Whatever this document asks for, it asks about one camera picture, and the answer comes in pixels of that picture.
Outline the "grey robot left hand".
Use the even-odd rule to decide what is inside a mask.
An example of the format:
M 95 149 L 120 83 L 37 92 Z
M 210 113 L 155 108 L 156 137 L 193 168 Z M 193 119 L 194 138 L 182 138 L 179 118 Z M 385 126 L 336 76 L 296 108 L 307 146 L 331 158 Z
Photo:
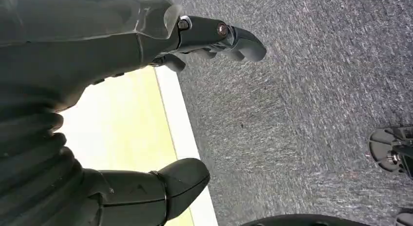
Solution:
M 176 53 L 260 61 L 266 48 L 170 0 L 0 0 L 0 223 L 163 226 L 210 180 L 196 158 L 149 173 L 86 169 L 60 112 L 85 89 L 146 66 L 181 71 Z

